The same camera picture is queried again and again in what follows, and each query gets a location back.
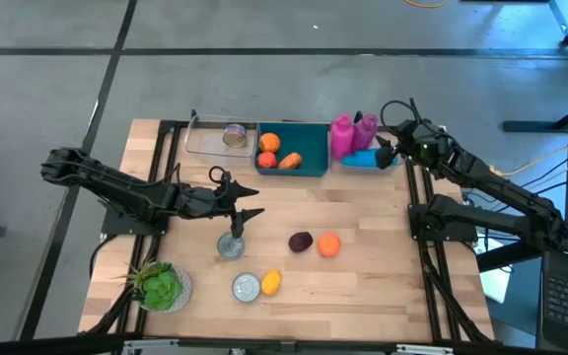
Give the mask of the blue-label tin can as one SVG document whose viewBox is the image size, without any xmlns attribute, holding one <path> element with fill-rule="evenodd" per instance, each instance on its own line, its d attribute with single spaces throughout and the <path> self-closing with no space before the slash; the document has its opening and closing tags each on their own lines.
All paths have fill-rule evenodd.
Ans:
<svg viewBox="0 0 568 355">
<path fill-rule="evenodd" d="M 238 301 L 251 303 L 260 294 L 260 281 L 252 273 L 241 273 L 234 279 L 232 293 Z"/>
</svg>

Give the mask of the black desk foot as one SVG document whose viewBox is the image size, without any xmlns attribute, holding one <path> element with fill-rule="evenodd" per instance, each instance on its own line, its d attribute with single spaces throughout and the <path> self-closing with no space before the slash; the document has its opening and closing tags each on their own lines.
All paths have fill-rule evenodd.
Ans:
<svg viewBox="0 0 568 355">
<path fill-rule="evenodd" d="M 558 247 L 535 247 L 523 242 L 515 242 L 479 254 L 476 257 L 480 272 L 502 268 L 517 262 L 522 262 L 542 256 L 548 251 L 565 251 L 566 245 Z"/>
<path fill-rule="evenodd" d="M 566 133 L 568 113 L 554 121 L 506 120 L 502 129 L 510 133 Z"/>
</svg>

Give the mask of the pink squeeze bottle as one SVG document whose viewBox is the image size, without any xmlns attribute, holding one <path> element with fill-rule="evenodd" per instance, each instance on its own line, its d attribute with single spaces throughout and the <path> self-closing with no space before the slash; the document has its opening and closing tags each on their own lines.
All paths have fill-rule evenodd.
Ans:
<svg viewBox="0 0 568 355">
<path fill-rule="evenodd" d="M 339 115 L 330 126 L 330 151 L 335 161 L 340 161 L 352 152 L 354 126 L 349 113 Z"/>
</svg>

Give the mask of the gold-lid tin can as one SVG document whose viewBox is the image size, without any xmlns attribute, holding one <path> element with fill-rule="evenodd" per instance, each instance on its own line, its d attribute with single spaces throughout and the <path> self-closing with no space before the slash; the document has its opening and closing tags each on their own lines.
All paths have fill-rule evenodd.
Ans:
<svg viewBox="0 0 568 355">
<path fill-rule="evenodd" d="M 222 135 L 222 141 L 229 148 L 246 147 L 248 142 L 247 129 L 237 123 L 227 124 Z"/>
</svg>

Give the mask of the black rig crossbar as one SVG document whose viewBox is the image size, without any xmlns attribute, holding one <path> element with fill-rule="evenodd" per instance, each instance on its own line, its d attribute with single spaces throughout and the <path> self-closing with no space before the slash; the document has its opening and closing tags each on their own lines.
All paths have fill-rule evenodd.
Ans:
<svg viewBox="0 0 568 355">
<path fill-rule="evenodd" d="M 513 347 L 497 342 L 481 343 L 447 339 L 431 343 L 407 343 L 202 337 L 142 338 L 137 333 L 85 333 L 68 337 L 0 342 L 0 355 L 97 355 L 112 351 L 141 350 L 154 347 L 245 348 L 283 353 L 334 350 L 411 353 L 415 355 L 568 355 L 568 352 Z"/>
</svg>

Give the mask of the blue squeeze bottle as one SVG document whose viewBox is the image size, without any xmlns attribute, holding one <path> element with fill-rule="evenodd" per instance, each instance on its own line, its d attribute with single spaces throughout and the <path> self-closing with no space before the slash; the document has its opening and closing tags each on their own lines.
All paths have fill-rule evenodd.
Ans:
<svg viewBox="0 0 568 355">
<path fill-rule="evenodd" d="M 340 164 L 350 168 L 377 169 L 376 153 L 379 148 L 359 150 L 340 160 Z"/>
</svg>

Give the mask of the green succulent in pot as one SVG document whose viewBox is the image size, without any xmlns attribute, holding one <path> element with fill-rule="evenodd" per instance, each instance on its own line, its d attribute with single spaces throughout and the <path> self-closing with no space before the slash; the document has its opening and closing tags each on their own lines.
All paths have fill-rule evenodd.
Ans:
<svg viewBox="0 0 568 355">
<path fill-rule="evenodd" d="M 173 313 L 190 300 L 192 282 L 189 274 L 168 261 L 147 260 L 139 268 L 129 266 L 120 276 L 131 298 L 145 311 Z"/>
</svg>

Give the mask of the purple squeeze bottle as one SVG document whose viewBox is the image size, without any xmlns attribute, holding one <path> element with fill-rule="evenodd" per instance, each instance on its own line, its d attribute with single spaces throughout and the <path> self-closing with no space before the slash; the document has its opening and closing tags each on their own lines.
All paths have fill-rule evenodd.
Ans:
<svg viewBox="0 0 568 355">
<path fill-rule="evenodd" d="M 357 111 L 354 119 L 354 135 L 352 150 L 360 151 L 370 148 L 378 130 L 378 118 L 375 114 L 363 114 Z"/>
</svg>

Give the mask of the clear plastic bin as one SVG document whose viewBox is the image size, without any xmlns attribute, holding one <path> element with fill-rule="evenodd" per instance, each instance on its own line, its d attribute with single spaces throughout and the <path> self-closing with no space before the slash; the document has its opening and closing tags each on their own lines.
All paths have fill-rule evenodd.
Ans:
<svg viewBox="0 0 568 355">
<path fill-rule="evenodd" d="M 350 114 L 352 116 L 352 125 L 353 126 L 354 126 L 355 114 L 354 115 Z M 381 135 L 381 136 L 385 137 L 379 131 L 379 129 L 380 129 L 380 121 L 378 121 L 378 130 L 377 130 L 376 135 Z M 379 146 L 379 144 L 376 140 L 376 136 L 375 136 L 375 139 L 373 140 L 369 149 L 374 149 L 374 148 L 380 148 L 380 146 Z M 333 160 L 332 157 L 331 157 L 331 151 L 330 151 L 330 130 L 329 130 L 329 155 L 330 155 L 330 159 L 331 159 L 331 168 L 333 170 L 336 170 L 336 171 L 343 171 L 343 172 L 348 172 L 348 173 L 369 173 L 369 174 L 379 174 L 381 171 L 384 171 L 384 170 L 380 170 L 379 168 L 377 168 L 377 169 L 350 168 L 350 167 L 346 167 L 346 166 L 341 165 L 340 161 Z M 393 170 L 393 169 L 396 169 L 397 167 L 399 167 L 401 165 L 403 165 L 403 159 L 400 156 L 396 155 L 395 160 L 393 161 L 393 165 L 389 166 L 385 170 Z"/>
<path fill-rule="evenodd" d="M 222 141 L 222 135 L 227 124 L 237 123 L 247 129 L 247 145 L 243 148 L 229 148 Z M 251 158 L 256 149 L 258 123 L 254 119 L 236 116 L 198 113 L 193 110 L 184 138 L 185 149 L 188 153 L 232 157 Z"/>
</svg>

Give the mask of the yellow toy lemon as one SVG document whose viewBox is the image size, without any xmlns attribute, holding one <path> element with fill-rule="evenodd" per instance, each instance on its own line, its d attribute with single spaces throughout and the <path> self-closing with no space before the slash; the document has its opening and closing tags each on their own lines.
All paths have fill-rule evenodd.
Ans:
<svg viewBox="0 0 568 355">
<path fill-rule="evenodd" d="M 272 296 L 278 291 L 281 282 L 282 276 L 280 271 L 277 269 L 269 270 L 261 280 L 261 292 L 264 295 Z"/>
</svg>

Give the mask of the round orange toy fruit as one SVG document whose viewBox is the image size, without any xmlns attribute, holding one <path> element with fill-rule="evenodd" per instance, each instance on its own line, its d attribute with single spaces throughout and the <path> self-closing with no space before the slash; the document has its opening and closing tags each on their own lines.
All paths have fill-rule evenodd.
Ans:
<svg viewBox="0 0 568 355">
<path fill-rule="evenodd" d="M 262 134 L 258 140 L 258 148 L 261 152 L 276 153 L 281 146 L 278 135 L 272 132 Z"/>
</svg>

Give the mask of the squat orange toy pepper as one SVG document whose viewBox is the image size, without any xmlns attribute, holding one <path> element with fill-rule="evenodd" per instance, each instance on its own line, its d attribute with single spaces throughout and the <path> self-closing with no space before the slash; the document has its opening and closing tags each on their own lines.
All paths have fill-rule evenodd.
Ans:
<svg viewBox="0 0 568 355">
<path fill-rule="evenodd" d="M 341 239 L 334 233 L 324 233 L 319 236 L 317 249 L 323 257 L 337 256 L 341 249 Z"/>
</svg>

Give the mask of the orange toy carrot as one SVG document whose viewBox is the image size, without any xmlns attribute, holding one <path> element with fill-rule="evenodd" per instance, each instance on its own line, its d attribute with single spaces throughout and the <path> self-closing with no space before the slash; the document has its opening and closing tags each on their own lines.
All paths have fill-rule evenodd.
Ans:
<svg viewBox="0 0 568 355">
<path fill-rule="evenodd" d="M 302 157 L 299 153 L 293 152 L 284 157 L 278 164 L 280 170 L 295 170 L 302 163 Z"/>
</svg>

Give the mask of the white box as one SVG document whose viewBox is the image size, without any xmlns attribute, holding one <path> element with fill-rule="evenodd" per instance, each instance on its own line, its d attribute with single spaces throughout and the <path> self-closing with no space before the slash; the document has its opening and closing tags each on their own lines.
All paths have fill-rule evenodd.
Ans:
<svg viewBox="0 0 568 355">
<path fill-rule="evenodd" d="M 474 245 L 473 250 L 477 254 L 483 254 L 488 251 L 500 248 L 503 244 L 495 239 L 485 238 L 484 234 L 477 234 L 478 241 Z M 505 302 L 510 276 L 514 269 L 511 264 L 505 267 L 480 272 L 480 280 L 484 294 L 487 298 L 499 304 Z"/>
</svg>

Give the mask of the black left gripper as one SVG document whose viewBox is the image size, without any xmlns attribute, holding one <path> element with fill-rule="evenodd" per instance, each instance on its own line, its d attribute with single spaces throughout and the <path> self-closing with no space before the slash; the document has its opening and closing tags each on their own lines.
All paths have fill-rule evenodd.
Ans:
<svg viewBox="0 0 568 355">
<path fill-rule="evenodd" d="M 177 200 L 177 214 L 183 219 L 230 217 L 231 233 L 240 239 L 245 222 L 264 212 L 264 208 L 237 211 L 236 200 L 259 194 L 259 191 L 240 185 L 236 180 L 223 182 L 218 188 L 193 187 L 180 183 Z"/>
</svg>

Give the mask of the silver-lid tin can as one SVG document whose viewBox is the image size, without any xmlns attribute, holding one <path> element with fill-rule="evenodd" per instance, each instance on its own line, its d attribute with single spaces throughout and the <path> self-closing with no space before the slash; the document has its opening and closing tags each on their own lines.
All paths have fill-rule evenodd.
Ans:
<svg viewBox="0 0 568 355">
<path fill-rule="evenodd" d="M 231 233 L 226 233 L 219 238 L 217 251 L 223 258 L 235 260 L 244 254 L 245 242 L 242 238 L 234 238 Z"/>
</svg>

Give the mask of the dark purple toy plum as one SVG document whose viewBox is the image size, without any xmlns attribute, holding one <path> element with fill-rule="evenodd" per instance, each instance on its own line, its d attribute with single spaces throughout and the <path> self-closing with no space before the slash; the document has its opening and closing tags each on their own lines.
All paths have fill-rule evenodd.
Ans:
<svg viewBox="0 0 568 355">
<path fill-rule="evenodd" d="M 299 253 L 308 249 L 313 242 L 313 236 L 309 232 L 298 232 L 289 238 L 288 246 L 292 252 Z"/>
</svg>

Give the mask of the teal plastic bin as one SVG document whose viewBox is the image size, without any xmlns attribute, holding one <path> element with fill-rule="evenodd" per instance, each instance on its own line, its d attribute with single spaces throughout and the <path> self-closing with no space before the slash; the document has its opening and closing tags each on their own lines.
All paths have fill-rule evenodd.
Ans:
<svg viewBox="0 0 568 355">
<path fill-rule="evenodd" d="M 298 153 L 301 164 L 293 170 L 261 168 L 258 165 L 259 148 L 255 148 L 253 165 L 257 172 L 265 176 L 312 177 L 320 178 L 330 164 L 328 127 L 322 123 L 308 122 L 261 122 L 259 133 L 274 133 L 280 139 L 280 148 L 275 152 L 277 162 L 286 156 Z"/>
</svg>

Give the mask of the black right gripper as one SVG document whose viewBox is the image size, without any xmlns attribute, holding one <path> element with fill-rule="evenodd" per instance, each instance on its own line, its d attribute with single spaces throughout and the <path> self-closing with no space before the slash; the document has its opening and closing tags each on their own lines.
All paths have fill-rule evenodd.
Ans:
<svg viewBox="0 0 568 355">
<path fill-rule="evenodd" d="M 450 139 L 429 121 L 407 119 L 401 124 L 390 125 L 389 132 L 397 139 L 395 145 L 389 137 L 376 135 L 380 148 L 375 153 L 375 161 L 380 170 L 392 166 L 396 154 L 410 157 L 420 166 L 436 166 L 450 150 Z"/>
</svg>

